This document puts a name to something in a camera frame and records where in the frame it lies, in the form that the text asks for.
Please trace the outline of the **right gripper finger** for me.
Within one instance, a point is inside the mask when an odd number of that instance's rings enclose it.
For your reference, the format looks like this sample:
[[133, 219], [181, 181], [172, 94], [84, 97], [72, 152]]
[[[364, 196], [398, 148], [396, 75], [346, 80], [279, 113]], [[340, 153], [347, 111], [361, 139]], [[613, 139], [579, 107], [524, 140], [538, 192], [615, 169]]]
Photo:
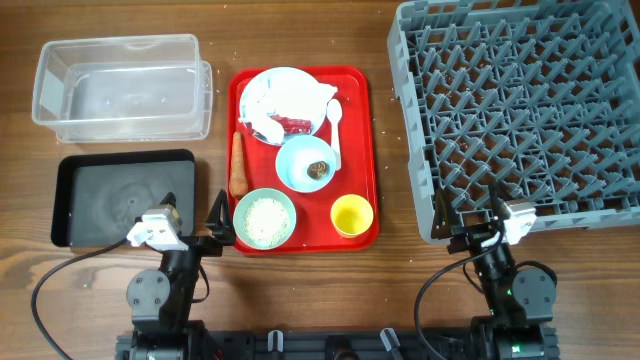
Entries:
[[434, 195], [431, 238], [450, 238], [453, 235], [452, 229], [457, 225], [458, 217], [448, 198], [448, 191], [446, 189], [438, 189]]
[[504, 191], [500, 183], [489, 184], [488, 189], [493, 217], [497, 220], [507, 219], [508, 214], [505, 204], [510, 200], [510, 196]]

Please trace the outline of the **orange carrot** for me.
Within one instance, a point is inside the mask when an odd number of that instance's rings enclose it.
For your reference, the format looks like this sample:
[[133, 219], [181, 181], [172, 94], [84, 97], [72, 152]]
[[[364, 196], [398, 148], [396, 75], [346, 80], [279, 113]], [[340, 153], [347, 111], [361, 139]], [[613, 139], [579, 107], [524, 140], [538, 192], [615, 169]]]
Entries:
[[244, 166], [243, 138], [240, 132], [235, 132], [232, 138], [229, 190], [235, 199], [242, 198], [249, 191]]

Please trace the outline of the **green bowl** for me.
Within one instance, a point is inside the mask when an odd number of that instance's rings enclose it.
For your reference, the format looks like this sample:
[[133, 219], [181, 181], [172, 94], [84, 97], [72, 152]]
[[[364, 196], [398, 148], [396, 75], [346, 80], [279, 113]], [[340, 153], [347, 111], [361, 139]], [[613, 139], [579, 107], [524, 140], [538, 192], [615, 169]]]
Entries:
[[[248, 239], [246, 238], [246, 234], [245, 231], [243, 229], [244, 226], [244, 216], [246, 214], [246, 211], [249, 207], [249, 205], [260, 198], [272, 198], [274, 200], [280, 201], [281, 203], [284, 204], [285, 208], [287, 209], [289, 218], [291, 220], [291, 227], [289, 230], [289, 233], [287, 234], [287, 236], [285, 237], [285, 239], [283, 241], [281, 241], [280, 243], [278, 243], [275, 247], [273, 248], [260, 248], [256, 245], [254, 245], [253, 243], [250, 243], [248, 241]], [[245, 195], [236, 205], [236, 208], [234, 210], [234, 215], [233, 215], [233, 221], [234, 221], [234, 228], [236, 231], [236, 234], [238, 236], [238, 238], [240, 239], [240, 241], [245, 244], [246, 246], [248, 246], [251, 249], [254, 250], [272, 250], [272, 249], [276, 249], [278, 247], [280, 247], [281, 245], [283, 245], [293, 234], [296, 224], [297, 224], [297, 213], [296, 213], [296, 209], [295, 206], [293, 204], [293, 202], [289, 199], [289, 197], [287, 195], [285, 195], [284, 193], [282, 193], [279, 190], [276, 189], [271, 189], [271, 188], [261, 188], [261, 189], [256, 189], [251, 191], [250, 193], [248, 193], [247, 195]]]

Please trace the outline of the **white rice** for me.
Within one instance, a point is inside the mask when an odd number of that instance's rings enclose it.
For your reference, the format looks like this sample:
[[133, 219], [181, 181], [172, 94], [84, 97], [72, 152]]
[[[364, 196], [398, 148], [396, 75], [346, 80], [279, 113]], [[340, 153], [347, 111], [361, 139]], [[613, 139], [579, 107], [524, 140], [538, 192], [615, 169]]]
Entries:
[[289, 233], [291, 220], [280, 201], [260, 198], [253, 201], [244, 216], [243, 229], [250, 243], [260, 248], [273, 248]]

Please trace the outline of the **yellow cup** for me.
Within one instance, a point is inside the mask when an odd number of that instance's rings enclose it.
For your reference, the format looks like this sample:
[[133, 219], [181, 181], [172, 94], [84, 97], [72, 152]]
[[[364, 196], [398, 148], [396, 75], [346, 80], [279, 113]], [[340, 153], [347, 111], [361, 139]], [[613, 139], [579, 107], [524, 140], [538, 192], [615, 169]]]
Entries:
[[339, 197], [330, 210], [331, 222], [337, 233], [344, 238], [355, 238], [364, 234], [374, 220], [373, 207], [367, 199], [356, 194]]

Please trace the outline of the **light blue bowl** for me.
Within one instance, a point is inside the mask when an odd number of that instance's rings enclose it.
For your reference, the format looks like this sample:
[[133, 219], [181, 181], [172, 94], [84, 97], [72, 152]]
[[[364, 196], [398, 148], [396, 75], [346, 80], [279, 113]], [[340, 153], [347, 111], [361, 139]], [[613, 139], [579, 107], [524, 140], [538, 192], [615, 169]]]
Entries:
[[[308, 166], [317, 161], [329, 164], [329, 173], [321, 180], [313, 180], [307, 175]], [[324, 140], [311, 135], [295, 136], [287, 141], [275, 160], [279, 180], [298, 193], [313, 193], [326, 187], [335, 175], [335, 166], [332, 148]]]

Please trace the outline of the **brown food scrap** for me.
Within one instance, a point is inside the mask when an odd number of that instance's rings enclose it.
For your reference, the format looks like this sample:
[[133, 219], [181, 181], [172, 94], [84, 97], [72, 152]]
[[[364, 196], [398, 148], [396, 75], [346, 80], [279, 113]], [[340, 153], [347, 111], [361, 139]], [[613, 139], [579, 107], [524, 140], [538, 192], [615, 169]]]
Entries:
[[307, 175], [313, 180], [321, 180], [329, 173], [329, 164], [325, 161], [317, 161], [307, 168]]

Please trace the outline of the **red sauce packet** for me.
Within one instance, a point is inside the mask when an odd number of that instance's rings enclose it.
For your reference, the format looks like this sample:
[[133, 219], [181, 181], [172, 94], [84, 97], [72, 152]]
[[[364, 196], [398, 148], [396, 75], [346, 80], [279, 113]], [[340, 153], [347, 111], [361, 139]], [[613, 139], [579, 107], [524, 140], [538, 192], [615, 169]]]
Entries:
[[283, 127], [286, 135], [308, 135], [312, 131], [312, 122], [303, 119], [291, 119], [279, 115], [272, 115], [271, 119]]

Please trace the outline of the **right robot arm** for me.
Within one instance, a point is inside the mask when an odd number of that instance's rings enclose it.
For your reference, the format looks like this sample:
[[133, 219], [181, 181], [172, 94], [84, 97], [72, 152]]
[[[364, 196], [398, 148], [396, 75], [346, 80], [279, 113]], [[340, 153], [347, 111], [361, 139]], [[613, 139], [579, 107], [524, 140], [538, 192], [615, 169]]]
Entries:
[[447, 238], [450, 254], [468, 256], [439, 270], [428, 281], [467, 266], [477, 278], [469, 283], [484, 296], [489, 314], [471, 320], [468, 329], [419, 331], [431, 359], [557, 359], [553, 319], [558, 278], [537, 261], [516, 262], [510, 247], [527, 235], [537, 219], [534, 205], [515, 199], [497, 184], [489, 186], [492, 216], [483, 223], [465, 225], [448, 199], [435, 192], [432, 234]]

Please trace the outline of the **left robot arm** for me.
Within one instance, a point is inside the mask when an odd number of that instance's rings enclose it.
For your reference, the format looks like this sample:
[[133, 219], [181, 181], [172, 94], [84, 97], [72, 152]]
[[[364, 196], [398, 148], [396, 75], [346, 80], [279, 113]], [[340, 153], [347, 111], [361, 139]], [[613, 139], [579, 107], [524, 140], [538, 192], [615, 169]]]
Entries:
[[219, 257], [236, 241], [228, 196], [221, 190], [206, 219], [206, 236], [184, 235], [169, 192], [161, 203], [135, 220], [126, 239], [162, 255], [156, 270], [144, 270], [130, 281], [126, 299], [132, 310], [133, 332], [117, 338], [117, 359], [222, 359], [224, 352], [200, 320], [191, 321], [191, 306], [199, 279], [207, 281], [201, 260]]

